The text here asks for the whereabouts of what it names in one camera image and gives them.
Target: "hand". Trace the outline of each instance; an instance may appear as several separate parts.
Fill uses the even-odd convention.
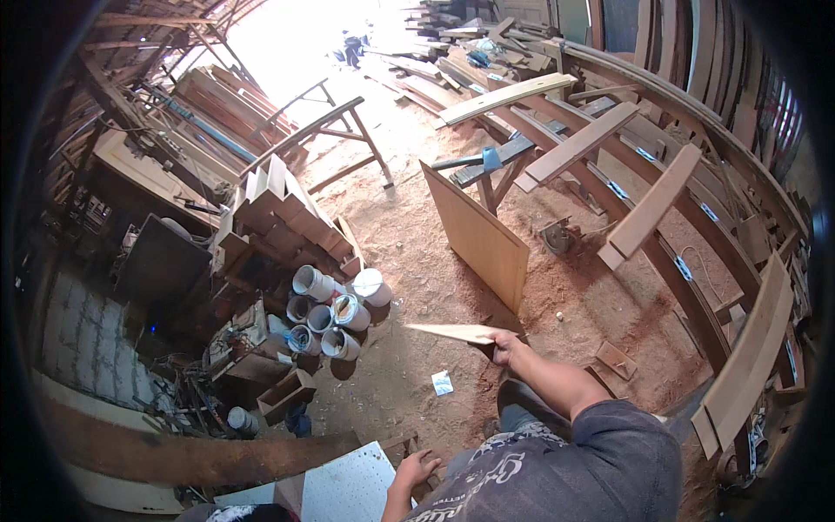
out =
[[[438,466],[441,465],[441,459],[434,459],[424,464],[423,458],[429,455],[431,449],[422,449],[415,454],[406,457],[397,468],[397,474],[394,475],[393,488],[402,487],[406,491],[412,491],[412,488],[424,482],[432,474]]]
[[[524,346],[515,335],[505,332],[491,333],[487,337],[493,339],[496,347],[493,349],[493,362],[501,367],[510,367],[514,354]]]

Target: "jeans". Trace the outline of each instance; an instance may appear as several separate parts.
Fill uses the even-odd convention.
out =
[[[496,398],[501,433],[519,431],[525,424],[541,422],[566,442],[571,442],[571,422],[549,408],[530,386],[510,378],[502,384]],[[446,476],[461,471],[473,457],[475,449],[465,449],[447,464]]]

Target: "paint bucket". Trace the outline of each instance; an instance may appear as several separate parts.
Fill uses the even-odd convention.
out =
[[[323,274],[310,265],[304,265],[293,276],[293,291],[302,296],[309,296],[313,301],[326,302],[347,293],[344,286],[333,277]]]
[[[321,351],[328,357],[353,361],[360,355],[360,343],[341,328],[331,328],[321,337]]]
[[[307,315],[311,312],[313,304],[304,296],[293,296],[287,302],[287,318],[295,324],[306,324]]]
[[[261,429],[255,415],[247,412],[240,406],[235,406],[229,410],[226,422],[228,422],[230,428],[234,429],[236,432],[240,432],[242,435],[249,437],[255,437]]]
[[[307,327],[311,332],[322,334],[333,328],[333,310],[328,305],[316,305],[307,316]]]
[[[287,344],[296,353],[304,353],[306,355],[319,355],[321,353],[321,342],[313,335],[310,328],[303,324],[295,325],[290,330],[290,337],[288,338]]]
[[[333,322],[338,327],[362,332],[371,324],[371,313],[351,294],[333,300]]]
[[[392,288],[376,268],[366,268],[351,283],[354,293],[373,307],[384,307],[392,300]]]

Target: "wooden leg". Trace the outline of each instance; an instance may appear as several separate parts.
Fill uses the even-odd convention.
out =
[[[504,177],[501,181],[499,181],[498,186],[496,187],[495,197],[493,198],[493,200],[496,202],[497,207],[502,202],[504,197],[508,194],[508,190],[510,190],[510,187],[513,185],[514,180],[516,180],[516,178],[518,178],[519,175],[522,174],[524,168],[528,166],[531,157],[533,157],[532,154],[533,151],[529,150],[528,152],[519,156],[519,158],[516,159],[516,161],[514,161],[512,165],[510,165],[510,168],[507,170],[507,172],[504,173]]]
[[[331,106],[332,106],[332,107],[336,107],[336,106],[337,106],[337,102],[333,101],[333,98],[331,98],[331,94],[327,92],[327,89],[325,89],[325,84],[324,84],[324,83],[319,84],[319,87],[321,87],[321,91],[322,91],[323,93],[325,93],[325,98],[327,98],[327,102],[328,102],[329,104],[331,104]],[[348,120],[345,118],[345,114],[344,114],[344,113],[342,114],[342,116],[340,116],[340,117],[339,117],[339,119],[341,119],[341,120],[342,120],[342,123],[344,123],[344,124],[345,124],[345,130],[347,130],[348,132],[353,132],[353,130],[351,129],[351,125],[349,125],[349,124],[348,124]]]
[[[380,164],[380,169],[382,169],[382,175],[385,178],[382,184],[383,190],[391,188],[394,186],[394,179],[392,178],[392,173],[388,170],[388,165],[386,162],[382,160],[382,156],[380,155],[380,151],[377,150],[377,146],[371,140],[371,136],[368,135],[368,131],[365,128],[365,125],[362,124],[359,115],[357,115],[357,111],[354,108],[350,108],[348,112],[351,113],[351,117],[354,118],[354,122],[357,123],[357,128],[360,131],[360,134],[365,138],[365,142],[368,144],[368,148],[371,149],[371,153],[374,155],[374,158],[377,160],[377,163]]]
[[[496,215],[496,200],[493,196],[493,182],[490,176],[484,176],[476,181],[478,196],[481,198],[481,206],[487,209],[490,214]]]

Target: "white pegboard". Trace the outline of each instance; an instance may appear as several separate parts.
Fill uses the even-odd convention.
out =
[[[394,473],[376,440],[307,471],[301,522],[378,522]]]

